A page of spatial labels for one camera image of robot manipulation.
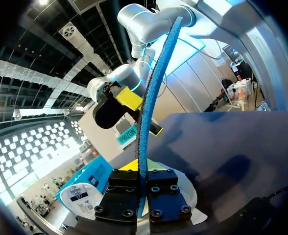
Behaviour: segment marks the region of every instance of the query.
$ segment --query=desk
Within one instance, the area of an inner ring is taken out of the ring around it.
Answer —
[[[288,112],[172,114],[160,125],[163,132],[149,137],[147,157],[199,181],[213,212],[208,222],[288,186]],[[135,145],[110,164],[119,168],[133,159]],[[280,206],[285,196],[271,202]]]

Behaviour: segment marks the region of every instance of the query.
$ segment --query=black cable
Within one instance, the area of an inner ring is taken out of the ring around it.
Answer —
[[[284,192],[284,191],[287,191],[288,190],[288,187],[284,187],[278,191],[275,191],[274,193],[270,194],[268,197],[266,197],[267,200],[270,200],[271,198],[273,198],[274,196],[277,196],[278,194]]]

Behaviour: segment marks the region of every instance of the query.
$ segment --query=sign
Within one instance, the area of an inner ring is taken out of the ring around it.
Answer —
[[[136,125],[131,126],[129,129],[127,129],[125,132],[123,132],[118,138],[118,142],[121,145],[124,145],[127,143],[130,139],[136,136],[136,133],[138,131],[138,128]]]

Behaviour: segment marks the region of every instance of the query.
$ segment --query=blue sponge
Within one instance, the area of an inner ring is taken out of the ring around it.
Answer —
[[[140,190],[141,199],[139,205],[138,215],[141,216],[145,204],[146,196],[146,173],[147,173],[147,141],[149,134],[149,127],[153,115],[155,102],[157,99],[160,85],[163,81],[164,74],[166,72],[169,60],[173,53],[174,47],[177,43],[181,25],[182,17],[178,17],[172,25],[172,28],[165,41],[163,50],[159,56],[159,59],[155,65],[154,71],[151,75],[151,79],[148,83],[141,114],[139,120],[139,128],[137,133],[137,157],[139,158],[139,177],[140,177]]]

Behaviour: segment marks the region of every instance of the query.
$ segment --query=blue box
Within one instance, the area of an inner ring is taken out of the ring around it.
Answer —
[[[60,198],[61,191],[70,185],[78,183],[91,184],[97,188],[98,191],[103,193],[112,170],[113,168],[109,165],[109,163],[101,155],[99,155],[89,164],[80,169],[71,179],[69,179],[69,181],[66,182],[65,185],[63,185],[63,187],[55,194],[55,197],[63,204]]]

